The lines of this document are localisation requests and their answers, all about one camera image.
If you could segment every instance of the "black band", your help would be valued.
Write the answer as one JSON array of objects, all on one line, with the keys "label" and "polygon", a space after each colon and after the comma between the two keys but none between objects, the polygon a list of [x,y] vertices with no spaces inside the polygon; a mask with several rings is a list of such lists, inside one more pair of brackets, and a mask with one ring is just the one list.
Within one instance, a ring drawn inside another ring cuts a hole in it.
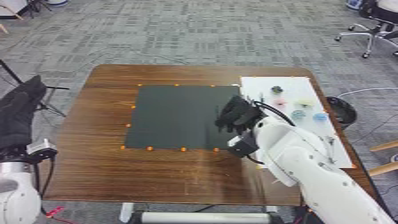
[{"label": "black band", "polygon": [[142,224],[142,214],[143,212],[140,211],[133,212],[127,224]]}]

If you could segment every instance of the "white cylinder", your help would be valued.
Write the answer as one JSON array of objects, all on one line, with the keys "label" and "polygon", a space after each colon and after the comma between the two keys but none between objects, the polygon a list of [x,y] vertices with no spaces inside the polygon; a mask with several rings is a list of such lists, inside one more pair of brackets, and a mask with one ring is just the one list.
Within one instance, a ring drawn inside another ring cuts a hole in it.
[{"label": "white cylinder", "polygon": [[184,213],[184,212],[143,212],[142,223],[232,223],[268,224],[271,218],[266,213]]}]

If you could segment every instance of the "blue object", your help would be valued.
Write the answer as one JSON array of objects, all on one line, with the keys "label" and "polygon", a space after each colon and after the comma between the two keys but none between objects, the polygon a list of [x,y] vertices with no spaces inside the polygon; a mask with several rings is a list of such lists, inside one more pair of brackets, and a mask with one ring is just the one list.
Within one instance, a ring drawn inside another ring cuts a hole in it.
[{"label": "blue object", "polygon": [[314,114],[314,120],[316,121],[325,121],[326,120],[326,114],[325,113],[318,113],[318,114]]},{"label": "blue object", "polygon": [[346,0],[346,7],[348,7],[349,9],[358,10],[358,6],[360,6],[360,4],[362,4],[362,0]]},{"label": "blue object", "polygon": [[305,112],[302,110],[294,110],[291,112],[291,119],[300,120],[305,117]]}]

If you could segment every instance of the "pink object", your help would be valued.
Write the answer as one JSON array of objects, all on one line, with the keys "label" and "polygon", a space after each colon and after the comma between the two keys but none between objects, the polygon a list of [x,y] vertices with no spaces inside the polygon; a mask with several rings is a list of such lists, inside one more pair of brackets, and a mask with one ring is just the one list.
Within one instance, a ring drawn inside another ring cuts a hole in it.
[{"label": "pink object", "polygon": [[286,103],[287,103],[287,102],[284,101],[284,99],[275,99],[275,101],[273,101],[273,105],[275,105],[277,107],[282,107]]}]

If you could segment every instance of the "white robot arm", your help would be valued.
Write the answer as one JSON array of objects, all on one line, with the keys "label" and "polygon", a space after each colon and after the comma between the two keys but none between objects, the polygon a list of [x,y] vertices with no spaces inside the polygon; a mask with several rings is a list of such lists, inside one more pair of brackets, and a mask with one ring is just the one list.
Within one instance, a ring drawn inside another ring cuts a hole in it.
[{"label": "white robot arm", "polygon": [[335,167],[319,137],[273,117],[255,123],[254,138],[268,170],[286,186],[298,184],[303,200],[326,224],[392,224],[373,198]]},{"label": "white robot arm", "polygon": [[40,196],[31,186],[30,164],[0,163],[0,223],[31,224],[39,209]]}]

